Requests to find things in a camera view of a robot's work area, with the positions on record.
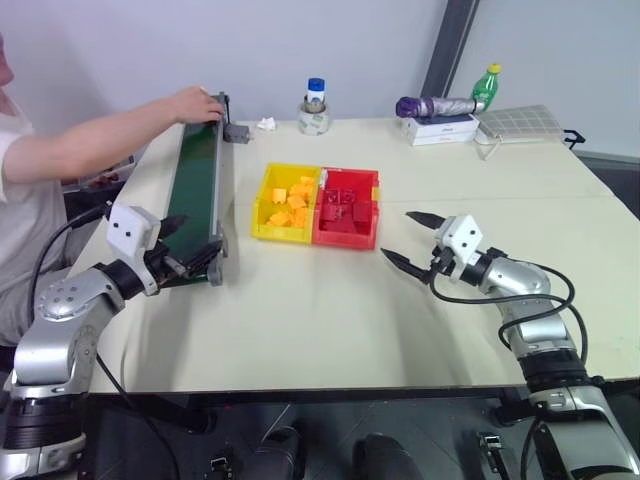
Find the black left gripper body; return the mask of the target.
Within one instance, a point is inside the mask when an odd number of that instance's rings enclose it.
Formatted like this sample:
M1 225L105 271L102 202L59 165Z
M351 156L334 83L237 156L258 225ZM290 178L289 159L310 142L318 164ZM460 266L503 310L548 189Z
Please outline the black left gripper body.
M171 255L164 242L163 230L159 231L153 242L145 246L143 262L157 289L162 289L167 283L184 278L187 274L187 268Z

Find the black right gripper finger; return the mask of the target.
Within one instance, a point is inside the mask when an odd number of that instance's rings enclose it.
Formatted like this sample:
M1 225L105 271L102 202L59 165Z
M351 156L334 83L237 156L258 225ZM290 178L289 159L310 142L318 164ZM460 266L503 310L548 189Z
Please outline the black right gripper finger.
M445 218L434 213L408 211L406 215L420 225L431 230L438 230L445 222Z
M396 268L398 268L402 272L419 280L422 284L429 284L431 282L431 271L429 269L420 268L412 264L407 257L389 249L381 248L380 251Z

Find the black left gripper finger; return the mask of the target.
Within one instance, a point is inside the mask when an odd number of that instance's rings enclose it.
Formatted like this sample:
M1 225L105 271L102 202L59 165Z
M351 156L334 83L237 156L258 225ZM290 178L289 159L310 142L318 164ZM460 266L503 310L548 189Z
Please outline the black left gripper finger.
M187 215L171 215L161 220L159 239L164 240L178 232L189 220Z
M185 261L188 274L206 274L210 263L223 250L222 243L207 243Z

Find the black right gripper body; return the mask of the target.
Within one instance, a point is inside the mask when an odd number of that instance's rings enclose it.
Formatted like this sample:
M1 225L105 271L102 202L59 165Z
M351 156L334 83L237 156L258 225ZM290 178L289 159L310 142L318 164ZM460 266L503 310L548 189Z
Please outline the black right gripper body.
M445 245L440 236L434 236L435 246L428 269L428 282L433 283L439 274L450 276L455 268L455 252Z

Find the person's bare hand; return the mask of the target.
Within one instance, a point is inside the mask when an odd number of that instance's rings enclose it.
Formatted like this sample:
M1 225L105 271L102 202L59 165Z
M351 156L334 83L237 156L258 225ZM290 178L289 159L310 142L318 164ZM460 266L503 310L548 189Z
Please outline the person's bare hand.
M189 87L168 97L172 116L179 123L206 123L221 120L224 107L202 87Z

